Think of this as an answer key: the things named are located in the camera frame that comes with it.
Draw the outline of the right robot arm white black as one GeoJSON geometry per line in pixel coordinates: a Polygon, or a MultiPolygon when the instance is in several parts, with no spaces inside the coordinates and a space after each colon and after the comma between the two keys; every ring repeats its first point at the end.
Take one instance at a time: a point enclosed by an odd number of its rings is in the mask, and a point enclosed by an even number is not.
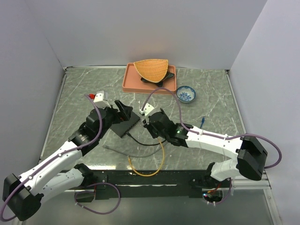
{"type": "Polygon", "coordinates": [[[224,180],[236,176],[261,180],[268,153],[256,137],[234,138],[189,124],[174,123],[163,110],[140,114],[145,117],[143,126],[153,138],[161,137],[174,146],[204,149],[228,157],[226,161],[209,164],[195,180],[200,187],[215,188],[224,180]]]}

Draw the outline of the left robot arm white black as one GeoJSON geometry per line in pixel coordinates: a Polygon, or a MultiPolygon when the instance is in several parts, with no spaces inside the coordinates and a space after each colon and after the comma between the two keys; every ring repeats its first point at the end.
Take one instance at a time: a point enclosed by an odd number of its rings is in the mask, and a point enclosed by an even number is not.
{"type": "Polygon", "coordinates": [[[5,178],[2,199],[15,218],[25,221],[49,198],[70,188],[92,185],[92,172],[85,165],[75,166],[64,175],[59,173],[94,149],[112,125],[130,120],[133,108],[119,100],[115,101],[117,108],[104,100],[92,100],[91,103],[94,108],[86,121],[58,150],[21,175],[12,173],[5,178]]]}

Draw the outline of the black network switch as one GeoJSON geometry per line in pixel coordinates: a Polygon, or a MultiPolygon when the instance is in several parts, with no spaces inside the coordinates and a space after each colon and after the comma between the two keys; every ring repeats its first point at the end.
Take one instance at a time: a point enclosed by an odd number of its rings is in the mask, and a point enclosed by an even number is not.
{"type": "Polygon", "coordinates": [[[131,112],[131,118],[128,121],[123,121],[120,124],[113,124],[110,129],[120,138],[125,136],[131,128],[133,128],[140,121],[140,117],[131,112]]]}

